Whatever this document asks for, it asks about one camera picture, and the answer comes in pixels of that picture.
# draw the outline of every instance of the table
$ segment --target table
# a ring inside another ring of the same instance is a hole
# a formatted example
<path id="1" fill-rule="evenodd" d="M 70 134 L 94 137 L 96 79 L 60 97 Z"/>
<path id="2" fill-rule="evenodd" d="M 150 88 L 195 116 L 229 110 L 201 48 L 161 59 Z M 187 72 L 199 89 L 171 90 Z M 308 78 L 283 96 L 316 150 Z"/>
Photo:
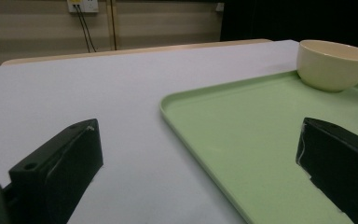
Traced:
<path id="1" fill-rule="evenodd" d="M 167 94 L 296 69 L 298 43 L 0 66 L 0 184 L 63 128 L 100 122 L 104 166 L 69 223 L 244 223 L 162 119 Z"/>

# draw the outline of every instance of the bowl rim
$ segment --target bowl rim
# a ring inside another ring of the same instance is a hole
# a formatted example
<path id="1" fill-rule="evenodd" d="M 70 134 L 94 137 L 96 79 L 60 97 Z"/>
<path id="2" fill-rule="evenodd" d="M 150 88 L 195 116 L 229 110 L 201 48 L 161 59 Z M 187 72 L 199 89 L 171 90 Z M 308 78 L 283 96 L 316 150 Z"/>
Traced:
<path id="1" fill-rule="evenodd" d="M 341 44 L 341 43 L 338 43 L 338 42 L 332 42 L 332 41 L 326 41 L 326 40 L 316 40 L 316 39 L 304 39 L 304 40 L 301 40 L 299 42 L 299 45 L 301 46 L 301 48 L 307 49 L 307 50 L 312 51 L 314 53 L 322 54 L 322 55 L 329 56 L 329 57 L 336 58 L 336 59 L 340 59 L 340 60 L 358 62 L 358 59 L 353 59 L 353 58 L 343 57 L 343 56 L 337 56 L 337 55 L 334 55 L 334 54 L 325 53 L 325 52 L 321 52 L 321 51 L 316 50 L 316 49 L 309 48 L 309 47 L 304 45 L 307 42 L 323 42 L 323 43 L 327 43 L 327 44 L 331 44 L 331 45 L 343 46 L 343 47 L 346 47 L 346 48 L 351 48 L 351 49 L 356 49 L 356 50 L 358 50 L 358 47 L 355 47 L 355 46 L 352 46 L 352 45 L 347 45 L 347 44 Z"/>

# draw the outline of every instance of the green tray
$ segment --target green tray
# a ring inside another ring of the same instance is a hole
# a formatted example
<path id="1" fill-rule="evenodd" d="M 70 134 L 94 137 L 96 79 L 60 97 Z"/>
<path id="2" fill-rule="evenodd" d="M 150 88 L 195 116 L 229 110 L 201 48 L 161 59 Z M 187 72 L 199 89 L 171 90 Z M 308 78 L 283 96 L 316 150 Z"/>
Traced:
<path id="1" fill-rule="evenodd" d="M 294 71 L 174 93 L 160 109 L 248 223 L 352 223 L 295 158 L 305 117 L 358 134 L 358 85 L 318 91 Z"/>

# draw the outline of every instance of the black object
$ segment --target black object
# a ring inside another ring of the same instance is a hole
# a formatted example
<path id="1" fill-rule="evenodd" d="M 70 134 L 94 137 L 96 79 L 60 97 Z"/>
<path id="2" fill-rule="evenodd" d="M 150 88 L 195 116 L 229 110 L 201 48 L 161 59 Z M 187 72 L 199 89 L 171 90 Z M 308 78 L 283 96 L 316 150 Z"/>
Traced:
<path id="1" fill-rule="evenodd" d="M 97 119 L 64 129 L 9 170 L 0 224 L 66 223 L 102 165 Z"/>
<path id="2" fill-rule="evenodd" d="M 358 135 L 333 123 L 305 118 L 296 163 L 358 224 Z"/>

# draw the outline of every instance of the tabletop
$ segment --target tabletop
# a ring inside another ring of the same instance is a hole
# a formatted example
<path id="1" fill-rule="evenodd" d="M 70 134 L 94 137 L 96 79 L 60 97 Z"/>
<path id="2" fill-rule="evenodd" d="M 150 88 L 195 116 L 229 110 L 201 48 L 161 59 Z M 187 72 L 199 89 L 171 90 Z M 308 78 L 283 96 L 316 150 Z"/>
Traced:
<path id="1" fill-rule="evenodd" d="M 104 166 L 69 223 L 244 223 L 165 123 L 159 102 L 295 70 L 297 48 L 285 40 L 0 66 L 0 184 L 56 133 L 96 118 Z"/>

